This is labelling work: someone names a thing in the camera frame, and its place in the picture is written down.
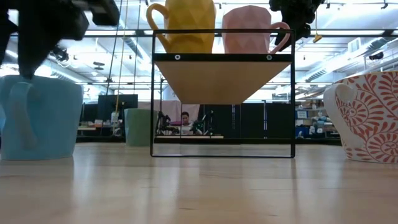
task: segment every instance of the black monitor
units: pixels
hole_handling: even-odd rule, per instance
[[[97,119],[103,121],[111,120],[112,112],[116,109],[117,95],[100,95],[98,96],[98,113]],[[118,111],[124,109],[138,108],[138,95],[119,95]],[[119,113],[119,119],[122,119],[122,114]]]

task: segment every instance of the person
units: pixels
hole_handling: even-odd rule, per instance
[[[182,124],[182,134],[202,135],[200,130],[196,130],[195,133],[191,131],[193,123],[190,122],[189,113],[186,111],[181,113],[181,124]]]

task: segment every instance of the red floral pattern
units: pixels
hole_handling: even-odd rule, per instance
[[[344,121],[364,141],[362,148],[351,149],[341,140],[348,159],[398,163],[398,72],[358,75],[337,83],[357,90],[351,103],[336,95]]]

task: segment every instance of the yellow mug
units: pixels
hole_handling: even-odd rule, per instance
[[[152,11],[164,16],[165,29],[214,29],[216,8],[212,0],[166,0],[165,6],[151,4],[147,20],[154,30],[159,29],[152,18]],[[159,34],[167,53],[211,53],[214,34]]]

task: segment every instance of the metal rack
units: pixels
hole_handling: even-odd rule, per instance
[[[291,54],[157,54],[156,50],[156,36],[163,34],[211,34],[220,36],[222,33],[283,33],[291,36]],[[150,155],[152,157],[247,157],[247,158],[294,158],[295,157],[295,120],[293,119],[290,131],[290,155],[288,156],[225,156],[225,155],[185,155],[185,154],[170,154],[158,155],[154,154],[154,82],[155,82],[155,64],[157,63],[172,63],[174,67],[178,67],[178,63],[185,62],[217,62],[222,63],[251,63],[262,62],[264,65],[271,65],[272,63],[286,63],[290,65],[290,109],[291,116],[295,117],[295,32],[293,30],[283,29],[197,29],[197,30],[154,30],[152,34],[152,74],[151,74],[151,101],[150,101]]]

